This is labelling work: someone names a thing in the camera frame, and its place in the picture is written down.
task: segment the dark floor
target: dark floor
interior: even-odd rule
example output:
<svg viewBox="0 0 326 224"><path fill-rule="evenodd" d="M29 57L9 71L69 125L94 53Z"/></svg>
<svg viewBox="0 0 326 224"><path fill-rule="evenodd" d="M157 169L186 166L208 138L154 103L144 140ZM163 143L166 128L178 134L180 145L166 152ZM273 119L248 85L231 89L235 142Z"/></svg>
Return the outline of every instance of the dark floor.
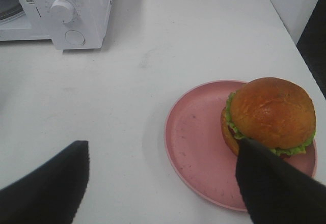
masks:
<svg viewBox="0 0 326 224"><path fill-rule="evenodd" d="M326 0L319 0L297 44L326 97Z"/></svg>

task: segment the plate rim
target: plate rim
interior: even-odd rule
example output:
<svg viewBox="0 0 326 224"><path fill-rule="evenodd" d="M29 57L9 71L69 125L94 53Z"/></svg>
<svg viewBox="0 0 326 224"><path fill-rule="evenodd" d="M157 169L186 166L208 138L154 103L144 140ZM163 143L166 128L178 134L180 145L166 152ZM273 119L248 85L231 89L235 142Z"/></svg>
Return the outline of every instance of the plate rim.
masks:
<svg viewBox="0 0 326 224"><path fill-rule="evenodd" d="M206 85L209 85L209 84L212 84L212 83L222 83L222 82L238 82L238 83L242 83L242 84L247 84L248 82L247 81L242 81L242 80L214 80L214 81L209 81L209 82L205 82L205 83L202 83L200 85L197 85L189 90L187 90L185 93L183 93L175 102L174 104L172 105L171 109L169 110L169 113L168 113L168 116L166 117L166 120L165 120L165 127L164 127L164 145L165 145L165 150L166 150L166 153L168 155L168 158L169 158L169 161L170 161L170 164L172 166L172 168L174 169L174 171L176 172L176 174L179 176L179 178L183 181L183 183L188 187L190 188L192 191L194 191L196 194L198 194L200 197L202 197L203 199L205 199L206 201L209 201L211 203L214 203L215 205L218 205L218 206L221 206L221 207L224 207L224 208L227 208L227 209L230 209L230 210L235 210L235 211L241 211L241 212L248 212L247 208L238 208L238 207L233 207L233 206L230 206L230 205L226 205L226 204L223 204L223 203L220 203L218 201L215 201L213 200L212 198L206 196L205 194L201 193L200 191L198 191L196 188L194 188L190 183L188 183L188 181L181 175L181 172L177 169L176 165L174 164L174 161L172 160L171 158L171 155L169 153L169 149L168 149L168 142L167 142L167 126L168 126L168 121L169 121L169 118L171 116L171 113L173 111L173 109L175 108L175 106L179 103L179 101L181 99L183 99L185 97L185 95L187 95L188 93L192 92L193 90L197 89L197 88L200 88L200 87L203 87L203 86L206 86ZM315 142L315 139L313 139L313 147L314 147L314 167L313 167L313 171L311 173L311 178L314 178L315 174L316 174L316 170L317 170L317 147L316 147L316 142Z"/></svg>

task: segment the white tabletop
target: white tabletop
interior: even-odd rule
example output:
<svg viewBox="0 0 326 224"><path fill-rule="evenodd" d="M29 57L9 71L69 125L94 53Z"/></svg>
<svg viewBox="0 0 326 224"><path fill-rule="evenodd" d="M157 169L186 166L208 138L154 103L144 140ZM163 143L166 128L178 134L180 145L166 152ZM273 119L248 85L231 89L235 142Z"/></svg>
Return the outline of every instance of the white tabletop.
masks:
<svg viewBox="0 0 326 224"><path fill-rule="evenodd" d="M173 103L212 80L276 76L306 89L326 183L326 101L269 0L114 0L102 50L31 41L0 53L0 188L87 139L74 223L251 223L187 188L164 149Z"/></svg>

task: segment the pink plate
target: pink plate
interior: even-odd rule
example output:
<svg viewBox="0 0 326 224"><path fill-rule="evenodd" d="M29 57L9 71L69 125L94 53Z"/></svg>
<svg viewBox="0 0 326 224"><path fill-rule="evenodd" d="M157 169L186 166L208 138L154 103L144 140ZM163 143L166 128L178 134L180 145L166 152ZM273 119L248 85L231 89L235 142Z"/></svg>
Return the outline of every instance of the pink plate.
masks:
<svg viewBox="0 0 326 224"><path fill-rule="evenodd" d="M236 156L226 146L220 114L230 94L245 82L221 80L184 94L166 122L166 150L176 173L201 197L226 208L246 211L235 179ZM315 142L307 153L286 159L308 176L317 165Z"/></svg>

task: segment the microwave button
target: microwave button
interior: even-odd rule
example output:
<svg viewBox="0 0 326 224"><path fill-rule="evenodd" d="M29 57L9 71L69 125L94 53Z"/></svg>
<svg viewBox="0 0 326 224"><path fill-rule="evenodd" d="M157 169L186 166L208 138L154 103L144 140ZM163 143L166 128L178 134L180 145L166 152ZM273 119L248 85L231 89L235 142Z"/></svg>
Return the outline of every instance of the microwave button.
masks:
<svg viewBox="0 0 326 224"><path fill-rule="evenodd" d="M78 31L67 31L65 34L66 40L73 45L83 45L85 43L85 38L82 33Z"/></svg>
<svg viewBox="0 0 326 224"><path fill-rule="evenodd" d="M75 17L75 7L67 0L55 0L50 11L52 18L63 24L69 23Z"/></svg>

